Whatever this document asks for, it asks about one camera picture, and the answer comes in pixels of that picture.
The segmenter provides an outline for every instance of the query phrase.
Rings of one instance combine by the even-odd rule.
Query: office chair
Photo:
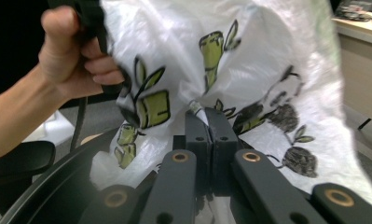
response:
[[[54,162],[55,146],[47,141],[21,143],[0,158],[0,214],[17,201],[32,184],[34,175]]]

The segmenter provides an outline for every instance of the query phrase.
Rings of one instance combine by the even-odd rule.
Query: wooden desk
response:
[[[341,46],[345,105],[372,119],[372,21],[333,21]]]

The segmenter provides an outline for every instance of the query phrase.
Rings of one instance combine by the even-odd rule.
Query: person's arm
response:
[[[0,95],[0,157],[68,100],[101,93],[101,85],[123,81],[96,39],[85,45],[77,41],[80,26],[71,8],[47,11],[42,24],[46,40],[39,64]]]

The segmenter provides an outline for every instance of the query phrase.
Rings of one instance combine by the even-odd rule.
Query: white plastic bag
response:
[[[110,154],[92,164],[98,189],[137,187],[157,171],[172,136],[184,134],[185,112],[200,105],[223,111],[240,139],[269,155],[295,187],[311,192],[333,182],[372,203],[344,124],[338,41],[325,1],[101,4],[109,51],[131,86],[117,99],[127,122]],[[220,218],[228,223],[230,213]]]

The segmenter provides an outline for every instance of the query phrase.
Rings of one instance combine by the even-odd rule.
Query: chair armrest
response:
[[[50,142],[21,143],[0,158],[0,185],[41,174],[54,159],[55,145]]]

